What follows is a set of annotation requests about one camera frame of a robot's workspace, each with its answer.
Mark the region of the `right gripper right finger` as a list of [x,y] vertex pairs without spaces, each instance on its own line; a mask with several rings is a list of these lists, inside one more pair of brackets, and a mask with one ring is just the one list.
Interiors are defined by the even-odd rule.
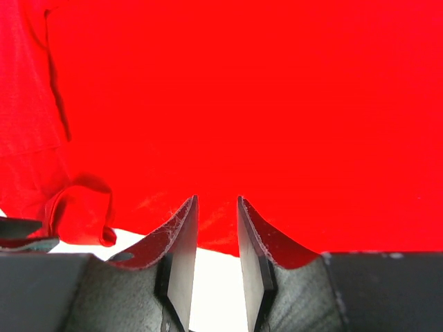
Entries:
[[301,268],[319,254],[271,225],[243,196],[237,198],[237,235],[248,330],[261,331],[280,288],[276,269]]

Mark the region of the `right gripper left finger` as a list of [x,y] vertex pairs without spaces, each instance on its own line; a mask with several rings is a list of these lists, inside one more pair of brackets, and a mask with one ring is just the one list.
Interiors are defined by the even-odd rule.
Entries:
[[163,225],[107,260],[131,271],[156,269],[153,294],[172,318],[175,331],[189,329],[198,216],[194,195]]

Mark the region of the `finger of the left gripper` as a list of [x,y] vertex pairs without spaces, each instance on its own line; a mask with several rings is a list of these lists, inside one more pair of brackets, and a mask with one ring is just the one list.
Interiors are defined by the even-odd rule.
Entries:
[[59,243],[56,237],[1,239],[1,252],[50,252]]
[[0,235],[2,239],[24,239],[42,227],[41,221],[0,217]]

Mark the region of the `bright red t shirt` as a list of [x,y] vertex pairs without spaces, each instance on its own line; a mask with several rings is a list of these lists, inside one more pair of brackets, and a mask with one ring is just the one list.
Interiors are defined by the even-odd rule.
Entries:
[[441,1],[2,1],[1,209],[65,242],[236,200],[315,252],[442,249]]

